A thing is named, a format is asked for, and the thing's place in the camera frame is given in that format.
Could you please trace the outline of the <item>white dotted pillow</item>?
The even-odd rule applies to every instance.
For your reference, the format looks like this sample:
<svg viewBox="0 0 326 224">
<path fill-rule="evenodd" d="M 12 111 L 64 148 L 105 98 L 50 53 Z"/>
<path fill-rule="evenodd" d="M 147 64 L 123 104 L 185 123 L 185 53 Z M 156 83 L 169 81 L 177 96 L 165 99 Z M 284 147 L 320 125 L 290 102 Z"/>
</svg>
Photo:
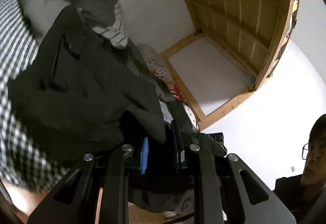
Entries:
<svg viewBox="0 0 326 224">
<path fill-rule="evenodd" d="M 143 60 L 148 69 L 156 78 L 164 81 L 165 83 L 174 83 L 166 62 L 154 48 L 149 45 L 139 45 L 138 49 L 141 52 Z"/>
</svg>

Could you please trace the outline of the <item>wooden bunk bed frame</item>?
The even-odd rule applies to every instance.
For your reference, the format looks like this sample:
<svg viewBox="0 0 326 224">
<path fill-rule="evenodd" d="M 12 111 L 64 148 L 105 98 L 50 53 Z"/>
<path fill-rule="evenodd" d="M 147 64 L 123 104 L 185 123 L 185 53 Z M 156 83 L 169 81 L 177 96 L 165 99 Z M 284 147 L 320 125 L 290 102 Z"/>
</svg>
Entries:
<svg viewBox="0 0 326 224">
<path fill-rule="evenodd" d="M 205 129 L 237 108 L 270 79 L 296 22 L 299 0 L 184 0 L 195 31 L 162 52 L 171 56 L 201 38 L 221 47 L 250 73 L 254 83 L 210 114 L 205 114 L 175 69 L 177 86 Z"/>
</svg>

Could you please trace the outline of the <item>black kitty print pillow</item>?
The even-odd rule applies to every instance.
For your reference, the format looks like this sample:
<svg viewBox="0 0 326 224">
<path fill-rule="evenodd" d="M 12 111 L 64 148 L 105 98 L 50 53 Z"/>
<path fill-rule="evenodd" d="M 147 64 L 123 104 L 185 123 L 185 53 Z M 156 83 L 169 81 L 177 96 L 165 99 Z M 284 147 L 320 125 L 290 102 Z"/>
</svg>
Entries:
<svg viewBox="0 0 326 224">
<path fill-rule="evenodd" d="M 187 103 L 175 100 L 170 103 L 160 101 L 164 121 L 172 124 L 175 121 L 180 131 L 185 133 L 200 132 L 196 115 Z"/>
</svg>

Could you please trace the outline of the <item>large black jacket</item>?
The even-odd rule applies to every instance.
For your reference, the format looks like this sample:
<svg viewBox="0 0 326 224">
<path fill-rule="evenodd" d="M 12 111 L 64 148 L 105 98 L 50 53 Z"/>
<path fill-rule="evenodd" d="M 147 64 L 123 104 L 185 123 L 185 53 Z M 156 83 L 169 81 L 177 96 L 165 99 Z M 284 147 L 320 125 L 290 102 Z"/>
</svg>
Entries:
<svg viewBox="0 0 326 224">
<path fill-rule="evenodd" d="M 35 60 L 8 81 L 12 110 L 51 161 L 71 168 L 86 153 L 106 154 L 123 142 L 149 140 L 148 166 L 129 182 L 129 200 L 151 212 L 192 201 L 191 178 L 176 169 L 170 126 L 154 84 L 127 65 L 133 50 L 118 52 L 65 7 Z"/>
</svg>

